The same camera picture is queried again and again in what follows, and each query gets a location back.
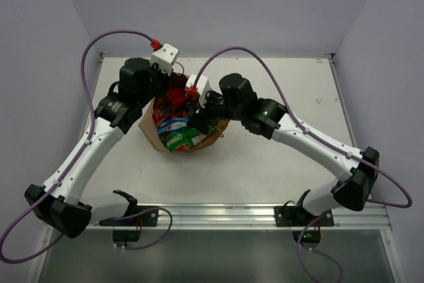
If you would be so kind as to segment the brown paper bag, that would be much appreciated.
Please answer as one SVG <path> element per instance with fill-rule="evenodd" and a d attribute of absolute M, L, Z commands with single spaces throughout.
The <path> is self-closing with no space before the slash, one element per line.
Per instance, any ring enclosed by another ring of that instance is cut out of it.
<path fill-rule="evenodd" d="M 178 73 L 174 72 L 170 77 L 170 86 L 168 88 L 171 89 L 173 87 L 184 87 L 187 82 L 187 79 L 189 76 L 185 75 L 183 72 Z M 157 97 L 155 97 L 148 106 L 147 110 L 144 112 L 144 115 L 142 116 L 142 119 L 140 123 L 138 124 L 139 129 L 143 132 L 145 137 L 148 139 L 150 144 L 152 145 L 153 149 L 164 151 L 164 152 L 171 152 L 167 150 L 164 147 L 164 144 L 162 143 L 162 137 L 163 135 L 158 135 L 157 127 L 154 125 L 153 119 L 152 119 L 152 109 L 154 100 Z M 191 106 L 191 101 L 188 100 L 188 102 L 184 105 L 182 105 L 179 109 L 173 110 L 172 114 L 165 120 L 169 120 L 174 117 L 188 117 L 189 118 L 189 107 Z M 173 151 L 171 153 L 190 153 L 195 152 L 197 150 L 200 150 L 202 148 L 206 148 L 208 146 L 211 146 L 214 144 L 217 140 L 220 138 L 223 138 L 223 132 L 228 127 L 229 121 L 226 120 L 220 120 L 217 123 L 213 123 L 210 125 L 209 134 L 207 137 L 202 140 L 197 146 L 195 146 L 192 149 L 187 150 L 177 150 Z"/>

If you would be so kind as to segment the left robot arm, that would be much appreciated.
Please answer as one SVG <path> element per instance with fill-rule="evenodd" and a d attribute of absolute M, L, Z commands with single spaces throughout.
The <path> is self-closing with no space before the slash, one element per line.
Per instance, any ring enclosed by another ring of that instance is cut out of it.
<path fill-rule="evenodd" d="M 108 219 L 130 225 L 138 216 L 137 200 L 122 190 L 109 196 L 83 199 L 82 194 L 107 153 L 142 117 L 143 108 L 168 89 L 172 62 L 152 57 L 130 58 L 100 100 L 90 126 L 76 147 L 41 186 L 30 185 L 25 199 L 34 214 L 70 239 L 88 225 Z"/>

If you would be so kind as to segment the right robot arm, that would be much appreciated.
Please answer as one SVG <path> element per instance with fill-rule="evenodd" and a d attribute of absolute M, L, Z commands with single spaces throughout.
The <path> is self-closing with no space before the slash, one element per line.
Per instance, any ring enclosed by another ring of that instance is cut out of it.
<path fill-rule="evenodd" d="M 229 74 L 219 82 L 220 92 L 213 91 L 205 76 L 192 74 L 185 85 L 188 97 L 195 102 L 190 125 L 205 132 L 208 124 L 225 119 L 238 121 L 250 133 L 289 146 L 328 170 L 335 180 L 305 190 L 283 216 L 303 225 L 312 224 L 319 215 L 336 207 L 362 211 L 378 177 L 369 165 L 377 165 L 379 153 L 368 147 L 360 150 L 342 145 L 326 134 L 314 139 L 308 128 L 302 129 L 281 103 L 259 98 L 250 82 L 240 74 Z"/>

